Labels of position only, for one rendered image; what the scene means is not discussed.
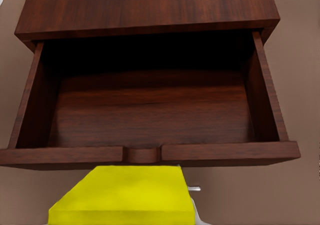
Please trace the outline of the dark brown wooden drawer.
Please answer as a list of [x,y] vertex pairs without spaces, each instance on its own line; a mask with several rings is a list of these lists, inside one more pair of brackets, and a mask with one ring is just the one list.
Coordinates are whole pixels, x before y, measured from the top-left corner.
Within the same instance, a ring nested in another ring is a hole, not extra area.
[[295,160],[256,30],[40,41],[0,166]]

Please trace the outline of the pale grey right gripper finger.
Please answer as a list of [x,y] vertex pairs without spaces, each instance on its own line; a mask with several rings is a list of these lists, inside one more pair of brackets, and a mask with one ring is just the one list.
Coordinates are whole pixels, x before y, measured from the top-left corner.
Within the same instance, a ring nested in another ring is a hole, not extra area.
[[182,191],[176,194],[175,198],[175,225],[192,225],[191,223],[191,203],[194,210],[194,223],[193,225],[205,225],[205,222],[200,219],[195,201],[189,196],[187,201],[187,189],[189,192],[199,192],[199,186],[187,186],[185,181],[181,186]]

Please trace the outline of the dark brown wooden cabinet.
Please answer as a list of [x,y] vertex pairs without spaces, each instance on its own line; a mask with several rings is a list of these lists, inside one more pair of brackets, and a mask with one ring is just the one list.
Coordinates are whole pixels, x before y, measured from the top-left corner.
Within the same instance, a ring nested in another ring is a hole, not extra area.
[[51,39],[259,30],[280,21],[275,0],[25,0],[15,35],[30,49]]

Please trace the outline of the yellow rectangular block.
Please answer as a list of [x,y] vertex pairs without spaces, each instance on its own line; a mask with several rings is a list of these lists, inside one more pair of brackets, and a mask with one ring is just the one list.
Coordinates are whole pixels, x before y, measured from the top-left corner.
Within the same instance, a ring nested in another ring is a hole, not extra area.
[[97,166],[48,211],[48,225],[195,225],[179,166]]

